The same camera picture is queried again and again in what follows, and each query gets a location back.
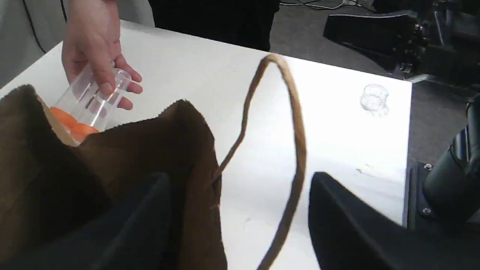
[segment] white tabletop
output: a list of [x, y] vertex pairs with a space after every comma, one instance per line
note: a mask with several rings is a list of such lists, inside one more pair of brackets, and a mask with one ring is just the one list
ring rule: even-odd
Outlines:
[[[122, 22], [125, 58], [144, 78], [144, 93], [129, 94], [132, 111], [115, 121], [156, 117], [189, 100], [216, 139], [219, 162], [240, 131], [250, 81], [267, 53]], [[47, 105], [67, 88], [61, 44], [0, 90], [32, 84]], [[308, 231], [308, 193], [314, 172], [325, 171], [388, 218], [401, 224], [407, 165], [411, 83], [286, 57], [297, 84], [307, 137], [307, 173], [299, 209], [274, 269], [318, 269]], [[360, 106], [368, 84], [384, 86], [390, 113], [374, 117]], [[229, 269], [255, 269], [277, 228], [295, 171], [286, 87], [271, 65], [253, 97], [243, 144], [227, 166], [221, 198]]]

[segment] paper bag handle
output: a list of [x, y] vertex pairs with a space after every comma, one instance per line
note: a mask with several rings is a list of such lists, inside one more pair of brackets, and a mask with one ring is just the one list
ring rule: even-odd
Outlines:
[[250, 88], [248, 89], [248, 94], [245, 99], [245, 103], [243, 104], [243, 118], [241, 121], [241, 131], [240, 135], [237, 138], [237, 141], [232, 146], [230, 151], [228, 152], [227, 156], [223, 160], [220, 167], [214, 174], [213, 179], [216, 180], [225, 167], [228, 165], [230, 160], [232, 159], [235, 151], [239, 147], [240, 143], [243, 141], [245, 137], [245, 130], [247, 129], [247, 120], [248, 120], [248, 111], [250, 109], [250, 102], [252, 100], [253, 94], [257, 89], [260, 80], [262, 79], [263, 74], [265, 73], [265, 69], [269, 65], [269, 63], [277, 64], [280, 72], [282, 73], [282, 78], [287, 85], [288, 94], [290, 96], [290, 106], [292, 108], [292, 119], [293, 119], [293, 129], [294, 129], [294, 136], [295, 136], [295, 153], [297, 159], [297, 168], [295, 171], [295, 176], [293, 177], [292, 186], [290, 190], [290, 197], [288, 198], [287, 205], [285, 206], [285, 210], [282, 215], [282, 219], [278, 224], [277, 231], [275, 236], [272, 240], [270, 248], [268, 249], [267, 253], [265, 254], [262, 262], [258, 266], [257, 270], [266, 270], [269, 269], [273, 262], [275, 261], [276, 257], [280, 253], [283, 244], [287, 238], [288, 232], [290, 230], [290, 226], [292, 224], [293, 216], [295, 215], [295, 211], [297, 210], [297, 205], [300, 199], [301, 190], [303, 187], [303, 182], [305, 179], [305, 167], [307, 162], [307, 149], [305, 144], [305, 129], [303, 127], [303, 119], [301, 114], [301, 107], [300, 101], [298, 97], [297, 88], [295, 87], [295, 83], [293, 81], [292, 74], [290, 73], [290, 69], [288, 68], [287, 62], [278, 55], [269, 54], [265, 58], [260, 61], [258, 65], [257, 72], [250, 83]]

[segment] person's hand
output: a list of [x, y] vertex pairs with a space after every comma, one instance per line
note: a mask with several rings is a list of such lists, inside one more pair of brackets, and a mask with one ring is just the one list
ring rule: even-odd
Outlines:
[[[115, 89], [110, 60], [125, 70], [132, 80], [142, 77], [126, 62], [120, 46], [120, 19], [115, 0], [70, 0], [70, 18], [63, 41], [63, 68], [71, 83], [90, 63], [100, 91], [106, 95]], [[142, 87], [130, 83], [129, 92], [140, 94]], [[133, 104], [122, 98], [118, 107], [131, 110]]]

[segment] brown paper bag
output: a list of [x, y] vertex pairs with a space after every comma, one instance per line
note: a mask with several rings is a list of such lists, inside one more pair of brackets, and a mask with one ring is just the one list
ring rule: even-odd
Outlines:
[[166, 172], [172, 182], [169, 266], [226, 270], [219, 203], [221, 173], [245, 136], [262, 75], [276, 63], [288, 86], [297, 170], [284, 215], [258, 269], [268, 269], [286, 239], [303, 186], [306, 146], [298, 94], [286, 62], [265, 57], [247, 94], [241, 133], [219, 166], [201, 114], [177, 101], [157, 118], [89, 135], [78, 147], [31, 86], [0, 101], [0, 262], [45, 245], [110, 208], [137, 179]]

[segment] orange object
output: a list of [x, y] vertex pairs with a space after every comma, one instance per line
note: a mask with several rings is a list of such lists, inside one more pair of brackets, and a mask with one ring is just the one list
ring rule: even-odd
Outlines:
[[61, 110], [57, 107], [52, 107], [50, 108], [50, 111], [55, 116], [55, 118], [57, 118], [57, 120], [68, 129], [72, 129], [77, 124], [77, 120], [70, 114], [66, 113], [64, 110]]
[[70, 135], [79, 143], [83, 142], [87, 135], [98, 132], [96, 128], [84, 123], [77, 123], [70, 129]]

